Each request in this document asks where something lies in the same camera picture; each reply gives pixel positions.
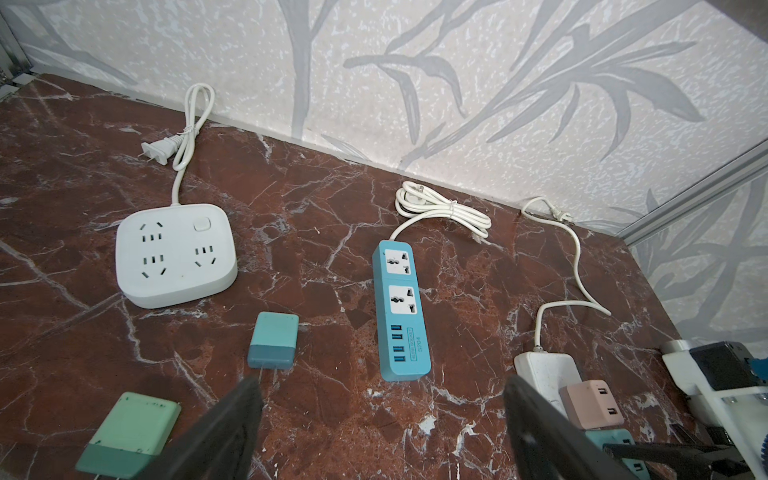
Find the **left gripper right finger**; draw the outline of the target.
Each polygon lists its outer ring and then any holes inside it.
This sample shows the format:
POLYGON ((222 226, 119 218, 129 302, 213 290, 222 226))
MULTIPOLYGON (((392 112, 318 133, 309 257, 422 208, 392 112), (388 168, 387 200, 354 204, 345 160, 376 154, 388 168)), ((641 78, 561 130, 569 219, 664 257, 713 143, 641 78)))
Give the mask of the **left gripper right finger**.
POLYGON ((503 391, 507 433, 522 479, 633 479, 518 375, 503 391))

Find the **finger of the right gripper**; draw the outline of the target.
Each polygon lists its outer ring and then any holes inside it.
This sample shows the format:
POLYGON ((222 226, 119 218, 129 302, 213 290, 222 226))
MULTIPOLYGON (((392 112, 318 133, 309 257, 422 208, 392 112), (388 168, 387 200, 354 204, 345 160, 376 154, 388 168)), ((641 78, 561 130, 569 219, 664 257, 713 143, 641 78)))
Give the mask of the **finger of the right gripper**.
POLYGON ((749 479, 750 468, 735 447, 669 443, 607 443, 614 457, 659 463, 678 479, 749 479))

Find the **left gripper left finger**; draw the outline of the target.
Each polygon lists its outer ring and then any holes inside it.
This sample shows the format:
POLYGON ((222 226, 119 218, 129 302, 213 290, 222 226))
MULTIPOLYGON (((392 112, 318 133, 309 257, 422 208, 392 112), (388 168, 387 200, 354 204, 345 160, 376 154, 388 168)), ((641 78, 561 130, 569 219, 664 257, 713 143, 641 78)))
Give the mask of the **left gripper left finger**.
POLYGON ((136 477, 246 479, 263 407, 258 379, 243 379, 136 477))

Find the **pink plug adapter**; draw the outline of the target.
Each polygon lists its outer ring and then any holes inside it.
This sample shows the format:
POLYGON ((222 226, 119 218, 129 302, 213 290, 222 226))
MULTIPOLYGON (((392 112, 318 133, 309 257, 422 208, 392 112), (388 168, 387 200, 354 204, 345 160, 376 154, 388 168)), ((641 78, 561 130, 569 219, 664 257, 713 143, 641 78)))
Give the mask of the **pink plug adapter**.
POLYGON ((568 419, 581 430, 622 425, 624 416, 604 380, 589 380, 559 390, 568 419))

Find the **long white multicolour power strip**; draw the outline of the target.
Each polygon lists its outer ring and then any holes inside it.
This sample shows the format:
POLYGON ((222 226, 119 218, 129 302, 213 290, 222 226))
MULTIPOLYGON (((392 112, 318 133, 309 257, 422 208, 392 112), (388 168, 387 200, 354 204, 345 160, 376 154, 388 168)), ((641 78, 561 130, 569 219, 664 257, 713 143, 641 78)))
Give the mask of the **long white multicolour power strip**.
POLYGON ((560 390, 582 382, 574 359, 565 353, 529 351, 517 355, 514 367, 531 387, 564 417, 567 416, 560 390))

